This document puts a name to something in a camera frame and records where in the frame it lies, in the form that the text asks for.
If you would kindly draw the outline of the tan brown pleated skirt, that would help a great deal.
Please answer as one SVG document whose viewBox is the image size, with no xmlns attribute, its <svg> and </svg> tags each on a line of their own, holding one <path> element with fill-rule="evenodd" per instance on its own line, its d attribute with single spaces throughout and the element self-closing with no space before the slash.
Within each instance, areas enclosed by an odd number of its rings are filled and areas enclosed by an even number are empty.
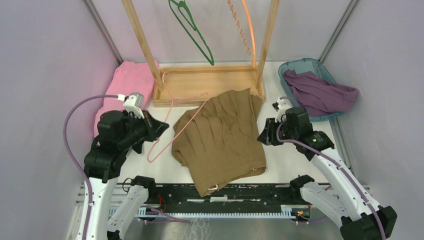
<svg viewBox="0 0 424 240">
<path fill-rule="evenodd" d="M 171 154 L 188 168 L 201 197 L 266 171 L 265 151 L 257 140 L 262 104 L 249 88 L 229 90 L 187 110 L 174 124 Z"/>
</svg>

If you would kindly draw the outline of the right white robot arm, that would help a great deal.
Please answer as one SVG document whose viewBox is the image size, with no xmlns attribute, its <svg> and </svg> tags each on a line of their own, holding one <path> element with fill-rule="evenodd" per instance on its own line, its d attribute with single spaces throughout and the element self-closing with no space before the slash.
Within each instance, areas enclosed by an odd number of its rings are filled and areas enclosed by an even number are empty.
<svg viewBox="0 0 424 240">
<path fill-rule="evenodd" d="M 289 108 L 279 117 L 267 118 L 257 138 L 266 146 L 292 143 L 328 180 L 335 195 L 319 186 L 309 175 L 290 182 L 289 199 L 317 207 L 339 227 L 345 240 L 386 240 L 394 230 L 398 215 L 383 207 L 355 178 L 334 143 L 323 131 L 313 129 L 303 107 Z"/>
</svg>

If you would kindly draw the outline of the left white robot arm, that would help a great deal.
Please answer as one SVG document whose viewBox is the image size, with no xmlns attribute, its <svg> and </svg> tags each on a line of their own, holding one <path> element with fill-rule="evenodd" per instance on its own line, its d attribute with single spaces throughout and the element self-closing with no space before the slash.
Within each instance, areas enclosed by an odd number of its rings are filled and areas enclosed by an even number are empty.
<svg viewBox="0 0 424 240">
<path fill-rule="evenodd" d="M 79 240 L 122 240 L 143 203 L 156 200 L 158 191 L 154 178 L 136 176 L 118 209 L 109 215 L 113 192 L 129 150 L 140 154 L 144 142 L 154 142 L 169 124 L 142 111 L 138 118 L 127 111 L 103 113 L 97 124 L 98 136 L 84 158 L 88 183 L 84 197 L 85 213 L 78 230 Z"/>
</svg>

